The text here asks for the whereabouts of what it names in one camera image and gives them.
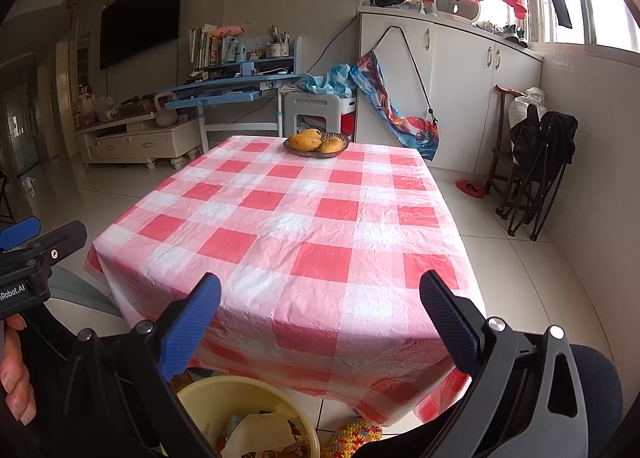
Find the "plastic stool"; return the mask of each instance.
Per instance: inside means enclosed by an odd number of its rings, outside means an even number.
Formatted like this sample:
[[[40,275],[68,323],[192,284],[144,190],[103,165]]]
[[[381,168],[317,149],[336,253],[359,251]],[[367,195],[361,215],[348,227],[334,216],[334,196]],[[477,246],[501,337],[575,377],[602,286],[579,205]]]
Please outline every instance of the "plastic stool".
[[[340,98],[336,94],[290,92],[284,97],[284,134],[298,132],[298,117],[322,117],[328,133],[340,133],[340,117],[356,110],[356,98]]]

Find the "plastic basin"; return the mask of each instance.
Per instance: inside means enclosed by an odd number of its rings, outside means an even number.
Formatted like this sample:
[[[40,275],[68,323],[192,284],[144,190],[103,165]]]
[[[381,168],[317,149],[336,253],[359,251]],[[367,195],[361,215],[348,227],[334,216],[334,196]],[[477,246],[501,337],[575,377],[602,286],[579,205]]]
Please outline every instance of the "plastic basin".
[[[292,420],[308,436],[308,458],[320,458],[320,444],[313,423],[306,413],[282,391],[260,380],[234,375],[203,378],[178,393],[184,409],[205,438],[215,446],[218,432],[233,414],[257,414],[277,411]]]

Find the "screw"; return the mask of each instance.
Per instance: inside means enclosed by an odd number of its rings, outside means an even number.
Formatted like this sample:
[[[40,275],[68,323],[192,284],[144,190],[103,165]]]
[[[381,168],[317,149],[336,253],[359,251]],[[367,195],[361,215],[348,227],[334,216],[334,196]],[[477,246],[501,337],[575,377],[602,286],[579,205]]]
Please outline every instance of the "screw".
[[[151,321],[140,321],[138,324],[136,324],[136,332],[138,333],[142,333],[143,335],[145,333],[151,333],[151,330],[154,329],[154,324]]]
[[[549,328],[549,333],[551,333],[551,336],[556,339],[562,339],[562,337],[564,337],[564,330],[559,326],[551,326]]]
[[[91,328],[85,328],[84,330],[80,330],[78,333],[78,340],[81,340],[83,343],[87,342],[94,335],[94,331]]]
[[[494,332],[501,332],[507,326],[507,323],[500,319],[500,317],[491,317],[491,319],[487,321],[487,324]]]

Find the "wicker basket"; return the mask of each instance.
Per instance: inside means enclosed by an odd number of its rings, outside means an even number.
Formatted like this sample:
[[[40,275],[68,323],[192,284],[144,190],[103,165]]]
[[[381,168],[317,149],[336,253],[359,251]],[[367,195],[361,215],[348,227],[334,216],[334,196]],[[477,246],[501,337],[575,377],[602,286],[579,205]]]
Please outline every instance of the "wicker basket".
[[[350,140],[346,134],[341,134],[341,133],[322,133],[322,140],[331,138],[332,136],[337,136],[340,140],[342,140],[342,143],[344,144],[344,147],[340,149],[340,151],[336,151],[335,153],[319,153],[316,151],[296,151],[295,149],[292,149],[292,147],[289,145],[289,138],[287,138],[284,141],[283,145],[284,145],[284,149],[289,151],[291,154],[294,154],[296,156],[301,156],[303,158],[333,158],[334,156],[337,156],[338,154],[340,154],[341,152],[345,151],[348,148]]]

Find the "red slipper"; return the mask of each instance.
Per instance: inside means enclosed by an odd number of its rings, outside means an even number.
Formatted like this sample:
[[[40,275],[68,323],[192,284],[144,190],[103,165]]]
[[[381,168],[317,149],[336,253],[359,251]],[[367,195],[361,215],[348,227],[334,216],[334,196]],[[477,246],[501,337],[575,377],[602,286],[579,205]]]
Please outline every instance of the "red slipper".
[[[456,187],[465,194],[473,196],[474,198],[484,198],[484,189],[478,187],[476,184],[471,183],[469,180],[460,180],[456,182]]]

